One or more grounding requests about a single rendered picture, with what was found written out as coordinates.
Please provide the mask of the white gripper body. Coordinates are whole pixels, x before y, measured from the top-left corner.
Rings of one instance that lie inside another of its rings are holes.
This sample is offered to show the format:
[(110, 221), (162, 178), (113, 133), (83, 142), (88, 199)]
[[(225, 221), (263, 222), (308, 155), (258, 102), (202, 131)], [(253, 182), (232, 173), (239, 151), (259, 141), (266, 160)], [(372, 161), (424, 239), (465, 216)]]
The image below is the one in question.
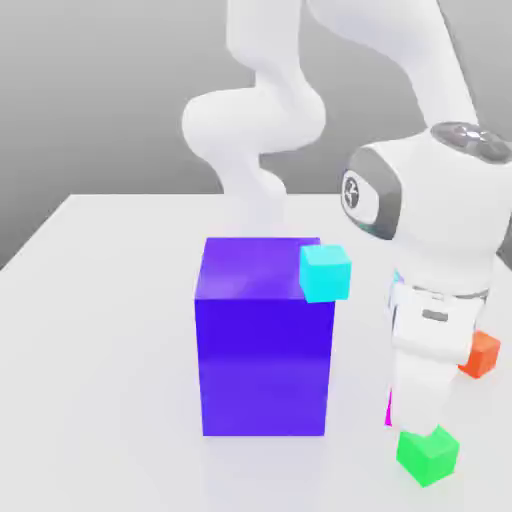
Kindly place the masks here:
[(420, 436), (430, 435), (441, 420), (457, 372), (456, 364), (395, 349), (391, 382), (392, 426)]

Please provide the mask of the small green cube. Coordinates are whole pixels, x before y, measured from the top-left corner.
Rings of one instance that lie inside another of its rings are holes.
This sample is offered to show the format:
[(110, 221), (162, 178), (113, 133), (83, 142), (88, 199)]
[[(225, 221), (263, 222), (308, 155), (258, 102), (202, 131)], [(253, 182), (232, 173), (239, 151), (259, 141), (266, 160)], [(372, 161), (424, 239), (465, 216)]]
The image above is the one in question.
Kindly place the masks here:
[(420, 486), (427, 487), (454, 472), (459, 450), (460, 443), (441, 426), (426, 436), (402, 431), (396, 460)]

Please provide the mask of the small orange cube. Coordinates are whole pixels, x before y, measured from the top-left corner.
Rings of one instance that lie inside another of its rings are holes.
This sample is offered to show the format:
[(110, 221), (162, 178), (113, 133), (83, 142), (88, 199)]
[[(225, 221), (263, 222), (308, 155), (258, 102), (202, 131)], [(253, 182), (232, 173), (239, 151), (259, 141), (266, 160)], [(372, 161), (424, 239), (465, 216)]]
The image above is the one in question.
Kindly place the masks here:
[(481, 378), (496, 366), (500, 348), (501, 342), (497, 338), (475, 331), (468, 361), (459, 369), (474, 379)]

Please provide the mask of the small cyan cube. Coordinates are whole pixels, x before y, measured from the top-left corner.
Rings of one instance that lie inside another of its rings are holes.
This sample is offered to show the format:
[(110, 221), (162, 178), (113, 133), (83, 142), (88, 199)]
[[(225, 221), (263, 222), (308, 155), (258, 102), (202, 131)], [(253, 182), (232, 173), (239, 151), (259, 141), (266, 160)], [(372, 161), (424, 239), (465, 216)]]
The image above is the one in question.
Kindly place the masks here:
[(347, 300), (352, 260), (341, 245), (306, 245), (300, 249), (299, 284), (308, 303)]

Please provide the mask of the large purple box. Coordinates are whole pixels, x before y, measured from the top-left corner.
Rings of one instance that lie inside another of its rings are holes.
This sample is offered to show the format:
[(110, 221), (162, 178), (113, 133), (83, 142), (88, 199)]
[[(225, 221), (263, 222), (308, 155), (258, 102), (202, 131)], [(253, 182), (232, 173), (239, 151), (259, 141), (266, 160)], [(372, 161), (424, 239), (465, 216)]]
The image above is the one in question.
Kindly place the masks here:
[(325, 432), (334, 303), (308, 303), (300, 250), (317, 238), (206, 240), (194, 309), (202, 431)]

